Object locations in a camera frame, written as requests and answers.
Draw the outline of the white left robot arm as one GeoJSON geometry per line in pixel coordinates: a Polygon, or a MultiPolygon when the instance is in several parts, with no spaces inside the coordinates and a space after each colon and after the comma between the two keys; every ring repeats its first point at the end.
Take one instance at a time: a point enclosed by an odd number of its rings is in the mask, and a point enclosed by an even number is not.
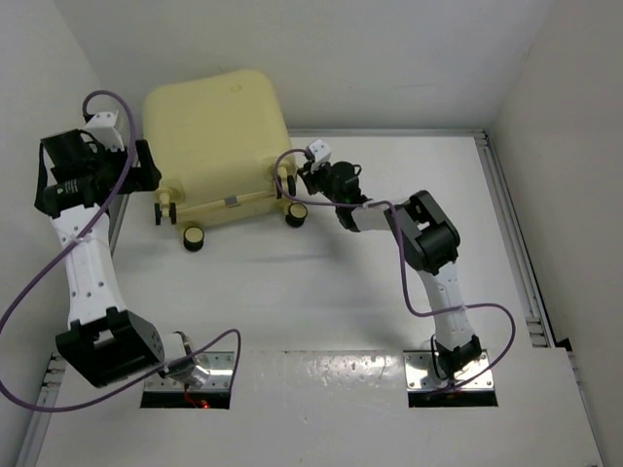
{"type": "Polygon", "coordinates": [[[116,279],[105,205],[120,194],[157,188],[160,172],[146,141],[134,144],[140,165],[127,168],[128,148],[114,127],[77,128],[41,140],[35,208],[50,217],[62,247],[69,286],[67,329],[55,338],[60,355],[91,385],[104,387],[155,366],[162,378],[200,388],[210,371],[193,356],[187,336],[161,337],[128,310],[116,279]]]}

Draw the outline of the pale yellow suitcase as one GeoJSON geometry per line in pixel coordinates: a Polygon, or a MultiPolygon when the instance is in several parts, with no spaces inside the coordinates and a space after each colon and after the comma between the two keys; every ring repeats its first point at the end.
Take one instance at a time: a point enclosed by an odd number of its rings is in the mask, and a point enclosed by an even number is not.
{"type": "Polygon", "coordinates": [[[280,210],[302,227],[297,164],[275,88],[242,69],[160,86],[145,98],[143,136],[162,174],[155,222],[168,220],[190,252],[211,227],[280,210]]]}

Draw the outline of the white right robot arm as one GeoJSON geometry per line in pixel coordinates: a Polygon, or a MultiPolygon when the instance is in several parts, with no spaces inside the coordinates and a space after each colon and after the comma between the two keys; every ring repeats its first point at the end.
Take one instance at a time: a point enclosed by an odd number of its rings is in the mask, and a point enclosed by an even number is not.
{"type": "Polygon", "coordinates": [[[429,306],[448,310],[434,316],[438,360],[433,369],[439,379],[450,379],[482,352],[458,286],[458,230],[426,190],[391,206],[364,196],[360,171],[358,164],[324,160],[305,162],[299,175],[309,194],[321,193],[336,205],[336,216],[346,230],[389,231],[403,242],[405,263],[419,275],[429,306]]]}

